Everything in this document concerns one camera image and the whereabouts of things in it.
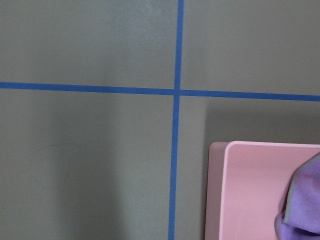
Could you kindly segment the purple cloth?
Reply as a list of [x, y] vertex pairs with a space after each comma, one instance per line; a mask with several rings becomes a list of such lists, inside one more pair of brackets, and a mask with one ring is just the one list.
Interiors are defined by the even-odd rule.
[[303, 163], [293, 174], [283, 212], [275, 219], [278, 240], [320, 238], [320, 155]]

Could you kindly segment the pink plastic bin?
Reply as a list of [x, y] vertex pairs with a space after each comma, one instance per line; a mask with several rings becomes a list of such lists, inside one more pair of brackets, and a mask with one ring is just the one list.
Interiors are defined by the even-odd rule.
[[318, 155], [317, 144], [214, 142], [207, 171], [207, 240], [274, 240], [294, 172]]

